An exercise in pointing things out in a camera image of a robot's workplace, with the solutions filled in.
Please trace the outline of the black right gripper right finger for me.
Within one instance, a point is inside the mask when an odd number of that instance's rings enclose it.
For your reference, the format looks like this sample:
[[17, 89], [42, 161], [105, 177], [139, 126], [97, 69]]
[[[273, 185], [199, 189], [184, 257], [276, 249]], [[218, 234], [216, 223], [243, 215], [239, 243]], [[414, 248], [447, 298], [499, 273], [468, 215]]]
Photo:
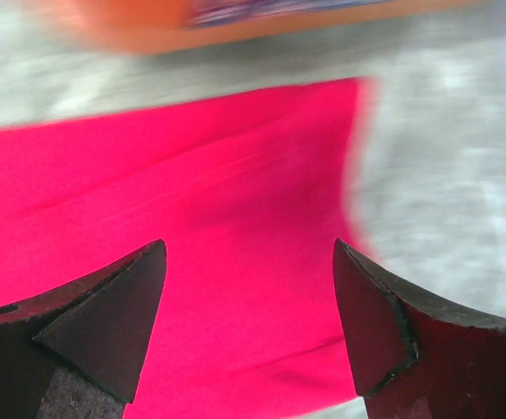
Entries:
[[506, 418], [506, 318], [429, 292], [337, 241], [335, 295], [371, 418]]

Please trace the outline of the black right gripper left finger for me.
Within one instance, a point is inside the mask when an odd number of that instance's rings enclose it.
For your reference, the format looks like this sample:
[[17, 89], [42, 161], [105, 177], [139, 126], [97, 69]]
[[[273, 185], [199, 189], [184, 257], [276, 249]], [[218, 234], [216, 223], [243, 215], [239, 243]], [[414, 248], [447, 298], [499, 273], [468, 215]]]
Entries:
[[120, 418], [134, 401], [166, 246], [0, 307], [0, 418]]

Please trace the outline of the bright red t shirt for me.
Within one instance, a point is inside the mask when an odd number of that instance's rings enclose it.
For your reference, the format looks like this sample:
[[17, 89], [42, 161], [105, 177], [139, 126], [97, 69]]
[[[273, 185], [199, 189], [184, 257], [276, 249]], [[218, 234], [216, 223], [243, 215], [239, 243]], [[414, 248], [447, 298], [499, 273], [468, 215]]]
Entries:
[[0, 306], [164, 240], [129, 418], [285, 418], [355, 396], [332, 280], [370, 79], [0, 130]]

